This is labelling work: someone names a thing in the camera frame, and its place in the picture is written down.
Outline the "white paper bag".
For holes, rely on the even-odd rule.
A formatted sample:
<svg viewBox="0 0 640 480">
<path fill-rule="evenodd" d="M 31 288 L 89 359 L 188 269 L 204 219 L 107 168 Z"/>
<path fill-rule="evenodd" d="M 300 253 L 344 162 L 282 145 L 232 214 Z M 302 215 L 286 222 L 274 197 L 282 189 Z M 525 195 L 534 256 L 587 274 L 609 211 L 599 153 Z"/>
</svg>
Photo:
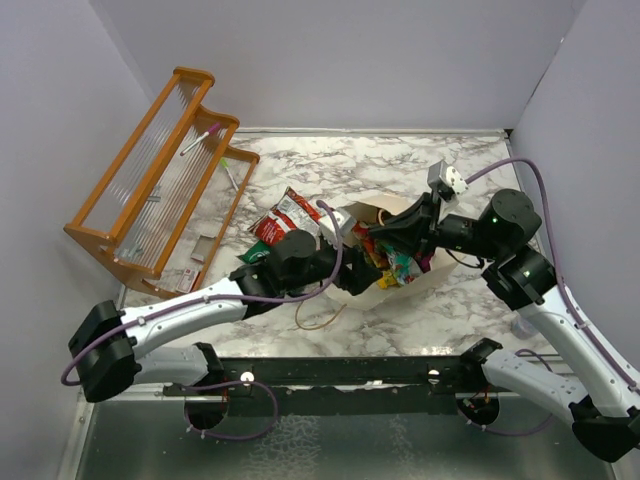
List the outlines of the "white paper bag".
<svg viewBox="0 0 640 480">
<path fill-rule="evenodd" d="M 377 194 L 345 204 L 342 209 L 355 221 L 351 231 L 343 236 L 346 247 L 360 250 L 366 267 L 375 267 L 382 277 L 362 293 L 352 295 L 335 285 L 324 294 L 339 304 L 342 310 L 367 311 L 381 304 L 402 303 L 409 297 L 427 293 L 444 284 L 457 264 L 442 249 L 433 254 L 410 256 L 385 241 L 375 240 L 370 230 L 394 215 L 408 209 L 411 203 L 401 197 Z"/>
</svg>

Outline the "red chips bag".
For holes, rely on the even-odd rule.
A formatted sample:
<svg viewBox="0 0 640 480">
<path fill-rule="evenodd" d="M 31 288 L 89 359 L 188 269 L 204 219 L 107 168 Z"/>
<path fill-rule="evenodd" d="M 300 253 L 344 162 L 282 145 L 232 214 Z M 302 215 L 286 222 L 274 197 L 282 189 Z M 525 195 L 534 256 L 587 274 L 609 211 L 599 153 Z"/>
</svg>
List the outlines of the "red chips bag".
<svg viewBox="0 0 640 480">
<path fill-rule="evenodd" d="M 317 235 L 320 218 L 315 207 L 288 187 L 280 200 L 249 227 L 249 232 L 266 245 L 273 246 L 294 230 Z"/>
</svg>

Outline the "green chips bag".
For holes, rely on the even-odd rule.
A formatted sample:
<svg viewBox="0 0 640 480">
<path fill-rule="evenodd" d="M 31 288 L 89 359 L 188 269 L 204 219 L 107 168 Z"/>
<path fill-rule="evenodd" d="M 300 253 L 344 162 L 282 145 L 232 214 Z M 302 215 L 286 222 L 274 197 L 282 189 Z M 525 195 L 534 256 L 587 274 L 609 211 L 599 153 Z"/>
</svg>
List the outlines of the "green chips bag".
<svg viewBox="0 0 640 480">
<path fill-rule="evenodd" d="M 237 258 L 244 264 L 254 264 L 270 253 L 271 247 L 263 241 L 258 240 L 246 252 L 238 255 Z"/>
</svg>

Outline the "teal snack packet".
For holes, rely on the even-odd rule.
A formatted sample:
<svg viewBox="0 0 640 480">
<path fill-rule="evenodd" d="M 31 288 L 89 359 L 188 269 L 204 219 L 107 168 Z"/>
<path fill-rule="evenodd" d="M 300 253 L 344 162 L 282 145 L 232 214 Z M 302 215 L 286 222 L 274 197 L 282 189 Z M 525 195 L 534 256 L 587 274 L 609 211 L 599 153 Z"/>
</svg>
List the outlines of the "teal snack packet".
<svg viewBox="0 0 640 480">
<path fill-rule="evenodd" d="M 387 253 L 387 258 L 390 268 L 402 275 L 406 284 L 411 283 L 420 274 L 420 270 L 415 273 L 415 261 L 408 255 L 391 251 Z"/>
</svg>

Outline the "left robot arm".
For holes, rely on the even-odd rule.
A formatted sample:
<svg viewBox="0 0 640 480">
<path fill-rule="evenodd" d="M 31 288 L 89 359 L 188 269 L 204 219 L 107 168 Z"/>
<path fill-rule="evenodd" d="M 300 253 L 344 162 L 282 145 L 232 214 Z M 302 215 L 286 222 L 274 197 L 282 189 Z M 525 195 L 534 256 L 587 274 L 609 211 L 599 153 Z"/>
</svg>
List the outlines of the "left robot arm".
<svg viewBox="0 0 640 480">
<path fill-rule="evenodd" d="M 261 260 L 200 290 L 145 308 L 120 309 L 112 300 L 94 305 L 69 340 L 72 360 L 61 382 L 80 387 L 90 403 L 136 383 L 177 383 L 210 394 L 221 371 L 207 361 L 204 348 L 172 353 L 168 343 L 310 299 L 331 285 L 356 296 L 381 276 L 361 248 L 294 230 Z"/>
</svg>

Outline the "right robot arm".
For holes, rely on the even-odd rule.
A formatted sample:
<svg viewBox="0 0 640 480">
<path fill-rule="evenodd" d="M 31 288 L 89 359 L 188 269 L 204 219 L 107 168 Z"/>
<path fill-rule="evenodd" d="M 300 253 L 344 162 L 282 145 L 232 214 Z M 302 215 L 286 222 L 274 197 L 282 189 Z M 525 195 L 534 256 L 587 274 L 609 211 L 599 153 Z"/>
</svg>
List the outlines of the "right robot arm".
<svg viewBox="0 0 640 480">
<path fill-rule="evenodd" d="M 488 261 L 482 277 L 492 293 L 545 337 L 576 377 L 563 379 L 484 340 L 482 354 L 460 365 L 461 383 L 527 398 L 570 425 L 603 461 L 615 463 L 638 447 L 639 372 L 578 307 L 553 263 L 529 246 L 542 224 L 531 200 L 503 189 L 478 219 L 439 213 L 439 198 L 425 193 L 370 235 L 407 255 L 440 248 Z"/>
</svg>

